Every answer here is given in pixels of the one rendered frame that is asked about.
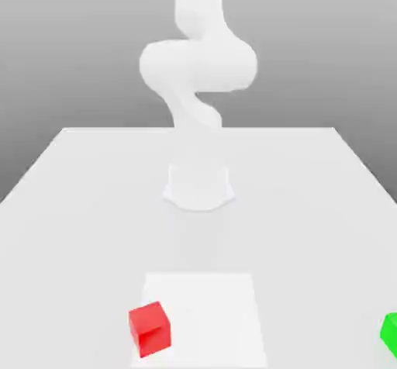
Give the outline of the small red cube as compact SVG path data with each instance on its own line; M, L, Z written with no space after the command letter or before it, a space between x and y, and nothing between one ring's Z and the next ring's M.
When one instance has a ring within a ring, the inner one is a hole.
M139 358L171 346L171 323L159 301L130 310L128 319Z

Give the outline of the small green cube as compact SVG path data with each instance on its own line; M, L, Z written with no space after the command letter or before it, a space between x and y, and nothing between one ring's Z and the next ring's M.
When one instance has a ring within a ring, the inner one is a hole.
M380 338L397 359L397 312L385 315L381 325Z

